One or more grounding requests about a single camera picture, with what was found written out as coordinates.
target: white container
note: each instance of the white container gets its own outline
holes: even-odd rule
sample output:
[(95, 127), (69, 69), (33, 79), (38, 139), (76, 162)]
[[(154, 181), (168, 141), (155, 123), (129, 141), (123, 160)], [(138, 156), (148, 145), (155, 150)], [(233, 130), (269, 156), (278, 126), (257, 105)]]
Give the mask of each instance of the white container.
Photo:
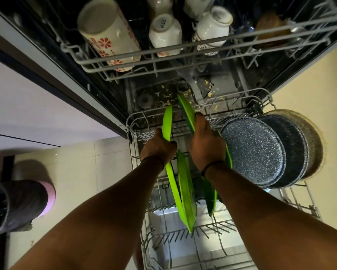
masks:
[(151, 20), (160, 14), (172, 14), (173, 0), (147, 0), (147, 3)]
[[(182, 44), (182, 30), (179, 21), (170, 14), (161, 14), (153, 19), (149, 38), (154, 48)], [(159, 58), (179, 54), (181, 49), (157, 53)]]
[[(202, 41), (213, 38), (228, 36), (230, 32), (230, 24), (233, 22), (232, 14), (220, 6), (213, 6), (210, 12), (205, 12), (202, 19), (197, 24), (196, 33), (192, 41)], [(225, 40), (211, 44), (198, 45), (197, 50), (213, 49), (222, 46)], [(216, 52), (205, 53), (205, 55), (213, 56)]]
[[(114, 0), (92, 0), (79, 13), (77, 26), (101, 57), (140, 51), (132, 29)], [(108, 60), (109, 65), (137, 62), (141, 56)], [(123, 67), (117, 72), (132, 69)]]
[(215, 0), (185, 0), (184, 12), (195, 21), (198, 21), (204, 12), (210, 10)]

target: black wristband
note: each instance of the black wristband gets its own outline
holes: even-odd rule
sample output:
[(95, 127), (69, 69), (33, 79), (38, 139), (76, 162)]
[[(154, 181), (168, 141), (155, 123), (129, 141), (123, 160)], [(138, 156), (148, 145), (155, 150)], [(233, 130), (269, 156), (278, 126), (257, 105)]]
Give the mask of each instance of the black wristband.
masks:
[(208, 164), (201, 172), (201, 176), (202, 177), (206, 177), (206, 171), (208, 170), (209, 167), (211, 167), (212, 165), (216, 165), (218, 163), (226, 163), (225, 161), (223, 160), (217, 160), (217, 161), (213, 161), (211, 162), (210, 164)]
[(161, 158), (159, 158), (159, 157), (156, 156), (156, 155), (152, 155), (152, 156), (145, 157), (144, 159), (141, 160), (141, 163), (142, 163), (144, 160), (149, 159), (149, 158), (156, 158), (157, 160), (159, 160), (159, 161), (161, 162), (161, 164), (162, 164), (162, 170), (161, 170), (161, 171), (163, 171), (163, 169), (165, 168), (165, 165), (163, 164), (163, 161), (161, 160)]

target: black trash bag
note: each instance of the black trash bag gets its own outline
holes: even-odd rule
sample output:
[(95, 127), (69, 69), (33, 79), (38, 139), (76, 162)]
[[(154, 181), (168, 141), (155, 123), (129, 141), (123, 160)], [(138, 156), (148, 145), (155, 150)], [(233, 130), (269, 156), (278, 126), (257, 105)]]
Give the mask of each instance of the black trash bag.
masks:
[(32, 180), (0, 183), (0, 234), (18, 230), (38, 217), (46, 207), (45, 187)]

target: hand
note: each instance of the hand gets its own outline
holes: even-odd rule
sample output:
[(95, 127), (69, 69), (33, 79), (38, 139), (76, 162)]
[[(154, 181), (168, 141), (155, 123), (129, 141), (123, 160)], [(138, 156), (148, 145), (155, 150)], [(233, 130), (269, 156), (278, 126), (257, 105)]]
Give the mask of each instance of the hand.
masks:
[(200, 171), (214, 161), (225, 161), (225, 140), (212, 131), (210, 123), (202, 113), (196, 113), (195, 134), (189, 151)]
[(156, 128), (155, 136), (144, 145), (140, 157), (142, 160), (148, 156), (157, 156), (162, 160), (164, 165), (166, 165), (175, 156), (176, 151), (176, 142), (168, 142), (165, 140), (162, 136), (162, 130), (160, 128)]

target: dishwasher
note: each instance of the dishwasher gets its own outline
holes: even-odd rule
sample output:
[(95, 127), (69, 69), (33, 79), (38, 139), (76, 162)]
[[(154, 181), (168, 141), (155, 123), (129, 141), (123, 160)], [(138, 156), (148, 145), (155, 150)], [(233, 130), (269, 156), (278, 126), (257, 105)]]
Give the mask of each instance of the dishwasher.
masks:
[[(162, 126), (166, 107), (173, 106), (171, 138), (189, 163), (197, 220), (190, 234), (180, 220), (166, 171), (162, 171), (140, 236), (144, 268), (256, 269), (220, 199), (215, 214), (209, 217), (207, 213), (200, 172), (188, 152), (190, 130), (177, 94), (182, 93), (215, 130), (230, 118), (257, 117), (267, 106), (276, 109), (272, 93), (337, 46), (337, 0), (213, 0), (213, 5), (232, 14), (233, 22), (228, 36), (203, 41), (192, 40), (197, 22), (184, 13), (185, 0), (172, 0), (183, 43), (156, 49), (149, 40), (147, 0), (116, 0), (140, 47), (138, 52), (112, 56), (116, 60), (141, 56), (129, 64), (132, 69), (127, 72), (115, 71), (121, 65), (100, 57), (78, 31), (76, 19), (89, 1), (0, 0), (0, 21), (4, 19), (3, 24), (24, 36), (30, 47), (47, 58), (46, 63), (53, 62), (112, 115), (116, 122), (111, 128), (127, 138), (133, 168), (140, 163), (145, 141)], [(267, 9), (274, 9), (285, 25), (269, 31), (255, 29)], [(3, 24), (0, 35), (8, 37)], [(283, 30), (290, 32), (260, 37)], [(198, 49), (203, 43), (219, 41), (225, 43), (216, 47), (214, 55), (205, 55), (212, 50)], [(23, 52), (28, 48), (9, 42)], [(173, 56), (156, 56), (178, 49), (180, 53)], [(175, 158), (172, 164), (177, 177)], [(305, 181), (270, 194), (321, 219)]]

